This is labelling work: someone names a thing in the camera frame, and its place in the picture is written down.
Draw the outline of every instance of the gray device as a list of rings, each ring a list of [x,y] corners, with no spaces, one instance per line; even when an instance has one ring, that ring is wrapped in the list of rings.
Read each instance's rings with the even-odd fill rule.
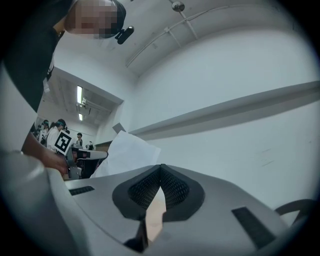
[[[280,216],[253,196],[188,169],[162,164],[64,182],[33,157],[0,158],[8,209],[54,255],[270,255],[290,237]],[[146,209],[160,187],[163,228],[148,244]]]

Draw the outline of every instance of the sheet of paper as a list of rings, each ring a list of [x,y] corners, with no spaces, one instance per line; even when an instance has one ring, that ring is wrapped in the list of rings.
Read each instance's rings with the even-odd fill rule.
[[[108,157],[90,178],[120,174],[141,167],[156,165],[161,149],[143,139],[120,131],[112,141]]]

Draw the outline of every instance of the dark shirt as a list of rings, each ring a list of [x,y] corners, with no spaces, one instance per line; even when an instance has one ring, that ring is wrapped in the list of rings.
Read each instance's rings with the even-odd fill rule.
[[[4,56],[4,65],[14,85],[35,112],[44,92],[59,36],[54,29],[70,9],[72,0],[44,0],[27,19]]]

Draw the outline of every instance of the tube light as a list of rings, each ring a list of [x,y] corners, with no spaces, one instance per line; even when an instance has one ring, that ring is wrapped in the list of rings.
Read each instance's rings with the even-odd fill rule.
[[[82,87],[78,86],[76,89],[76,99],[78,103],[82,103]]]

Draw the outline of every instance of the fluorescent light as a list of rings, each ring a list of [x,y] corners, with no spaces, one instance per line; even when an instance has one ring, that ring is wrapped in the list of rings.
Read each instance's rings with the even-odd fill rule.
[[[82,87],[78,86],[76,89],[76,99],[78,103],[82,103]]]

